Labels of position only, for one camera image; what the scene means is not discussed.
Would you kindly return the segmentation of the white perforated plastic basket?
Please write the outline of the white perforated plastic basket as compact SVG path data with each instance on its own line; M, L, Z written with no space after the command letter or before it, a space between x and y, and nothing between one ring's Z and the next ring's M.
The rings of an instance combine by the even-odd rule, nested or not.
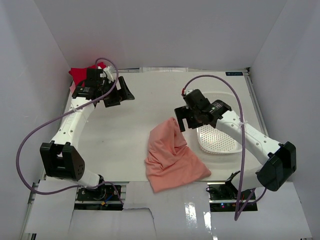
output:
M236 97L228 92L205 91L202 93L211 103L221 100L240 115L240 109ZM242 151L242 146L226 133L204 125L196 129L197 140L201 150L208 154L237 154Z

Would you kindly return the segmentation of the salmon pink t shirt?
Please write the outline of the salmon pink t shirt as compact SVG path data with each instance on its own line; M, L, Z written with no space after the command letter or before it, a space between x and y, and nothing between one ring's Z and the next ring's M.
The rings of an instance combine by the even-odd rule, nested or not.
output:
M174 117L149 133L145 174L154 193L210 177L212 172L188 147Z

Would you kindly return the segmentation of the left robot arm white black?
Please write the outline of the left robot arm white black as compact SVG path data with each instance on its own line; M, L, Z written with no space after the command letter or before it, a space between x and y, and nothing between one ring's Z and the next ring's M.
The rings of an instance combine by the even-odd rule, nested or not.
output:
M96 200L103 198L106 187L100 184L102 176L87 169L78 151L80 136L100 101L109 108L134 98L124 78L115 78L110 66L86 69L85 78L79 81L71 95L68 115L63 117L51 141L40 146L46 175L89 187L90 196Z

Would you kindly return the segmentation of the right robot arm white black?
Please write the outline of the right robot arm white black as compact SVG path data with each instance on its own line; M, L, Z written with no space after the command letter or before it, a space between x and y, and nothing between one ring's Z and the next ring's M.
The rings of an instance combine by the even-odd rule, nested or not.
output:
M244 191L264 187L276 192L296 171L296 147L289 141L282 144L269 138L220 99L210 102L199 89L183 94L185 105L174 112L181 132L211 126L241 144L260 163L260 167L235 172L226 180L226 195L236 200Z

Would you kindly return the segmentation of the white paper sheet at back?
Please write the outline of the white paper sheet at back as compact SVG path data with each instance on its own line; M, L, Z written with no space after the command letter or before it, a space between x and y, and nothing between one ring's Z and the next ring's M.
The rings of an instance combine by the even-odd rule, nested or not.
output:
M188 72L188 67L140 67L140 73L154 72L154 73L162 73L162 72L178 72L184 73Z

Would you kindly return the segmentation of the folded red t shirt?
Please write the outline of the folded red t shirt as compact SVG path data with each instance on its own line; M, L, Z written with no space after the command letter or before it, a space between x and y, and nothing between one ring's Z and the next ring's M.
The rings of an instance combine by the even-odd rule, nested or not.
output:
M79 86L82 83L82 87L92 87L96 81L99 81L102 71L89 70L88 69L104 69L107 66L103 62L99 62L97 66L92 65L85 68L74 68L72 67L68 72L74 81L76 86Z

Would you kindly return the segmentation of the folded light pink t shirt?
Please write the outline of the folded light pink t shirt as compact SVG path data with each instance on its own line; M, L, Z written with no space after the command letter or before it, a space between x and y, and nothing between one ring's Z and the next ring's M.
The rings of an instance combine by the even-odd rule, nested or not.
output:
M70 91L70 94L71 94L71 95L74 93L75 89L76 89L76 85L75 85L75 83L73 82L73 83L71 84L71 86L69 87L69 91Z

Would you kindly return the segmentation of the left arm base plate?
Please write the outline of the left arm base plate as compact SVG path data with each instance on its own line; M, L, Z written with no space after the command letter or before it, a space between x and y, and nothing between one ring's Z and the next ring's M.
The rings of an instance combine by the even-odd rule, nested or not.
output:
M97 189L80 188L76 193L74 209L84 211L122 211L122 186L102 185Z

